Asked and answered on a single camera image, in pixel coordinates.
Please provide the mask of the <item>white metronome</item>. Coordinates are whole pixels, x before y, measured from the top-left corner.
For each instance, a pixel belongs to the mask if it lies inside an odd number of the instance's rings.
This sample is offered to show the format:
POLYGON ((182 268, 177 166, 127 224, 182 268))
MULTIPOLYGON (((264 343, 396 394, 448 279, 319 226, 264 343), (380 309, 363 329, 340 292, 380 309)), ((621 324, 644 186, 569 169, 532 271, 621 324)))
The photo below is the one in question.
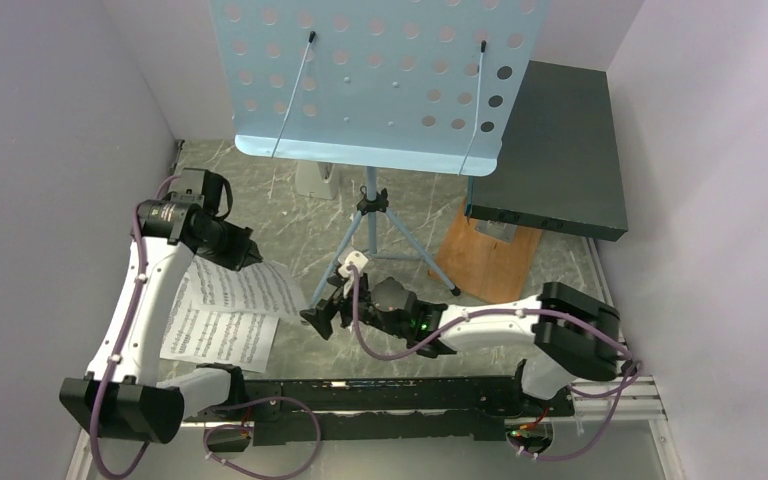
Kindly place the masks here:
POLYGON ((332 163, 298 160, 295 190, 298 195, 333 200, 339 192, 340 173, 332 163))

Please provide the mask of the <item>sheet music page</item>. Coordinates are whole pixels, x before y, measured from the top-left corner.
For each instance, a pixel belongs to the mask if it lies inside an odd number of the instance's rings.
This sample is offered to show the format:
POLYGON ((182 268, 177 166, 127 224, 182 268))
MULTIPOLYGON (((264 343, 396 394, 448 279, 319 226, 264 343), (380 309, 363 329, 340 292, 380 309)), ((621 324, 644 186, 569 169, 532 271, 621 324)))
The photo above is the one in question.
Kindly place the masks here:
POLYGON ((174 297, 160 357, 196 364, 231 364, 266 371, 279 319, 247 312, 217 312, 195 303, 185 276, 174 297))
POLYGON ((187 277, 193 306, 206 311, 295 318, 306 306, 300 286, 278 262, 234 271, 196 257, 187 277))

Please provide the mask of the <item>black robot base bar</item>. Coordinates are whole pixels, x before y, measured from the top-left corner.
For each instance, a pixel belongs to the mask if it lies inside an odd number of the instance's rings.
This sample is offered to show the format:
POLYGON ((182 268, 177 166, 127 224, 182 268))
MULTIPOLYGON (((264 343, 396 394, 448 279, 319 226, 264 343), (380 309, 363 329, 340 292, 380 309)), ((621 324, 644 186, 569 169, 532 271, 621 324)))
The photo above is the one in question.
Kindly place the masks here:
POLYGON ((300 401, 319 421, 325 441, 468 437, 502 441, 519 421, 570 418, 572 394, 534 400, 511 376, 248 380, 245 397, 259 405, 220 413, 202 409, 186 422, 245 421, 257 446, 310 441, 315 432, 300 401))

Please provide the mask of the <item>light blue music stand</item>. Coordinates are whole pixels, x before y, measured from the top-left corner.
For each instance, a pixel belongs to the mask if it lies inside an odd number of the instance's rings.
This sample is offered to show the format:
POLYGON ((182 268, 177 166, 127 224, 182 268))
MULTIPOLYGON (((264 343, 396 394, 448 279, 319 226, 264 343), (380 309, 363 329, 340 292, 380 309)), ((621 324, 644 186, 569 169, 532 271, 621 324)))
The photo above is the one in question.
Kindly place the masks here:
POLYGON ((213 1, 249 156, 491 174, 546 1, 213 1))

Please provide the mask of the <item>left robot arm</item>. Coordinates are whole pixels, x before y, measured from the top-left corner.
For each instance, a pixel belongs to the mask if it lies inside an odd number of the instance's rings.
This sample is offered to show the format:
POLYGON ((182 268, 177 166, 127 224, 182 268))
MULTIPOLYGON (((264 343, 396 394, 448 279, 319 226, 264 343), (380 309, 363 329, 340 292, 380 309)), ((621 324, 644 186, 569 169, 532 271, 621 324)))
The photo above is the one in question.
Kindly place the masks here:
POLYGON ((61 404, 92 441, 167 444, 189 417, 212 410, 232 420, 247 406, 242 371, 228 364, 201 364, 158 382, 164 331, 191 262, 240 271, 262 260, 251 229, 220 211, 233 204, 227 179, 186 168, 168 183, 169 192, 135 207, 130 259, 107 333, 83 376, 60 388, 61 404))

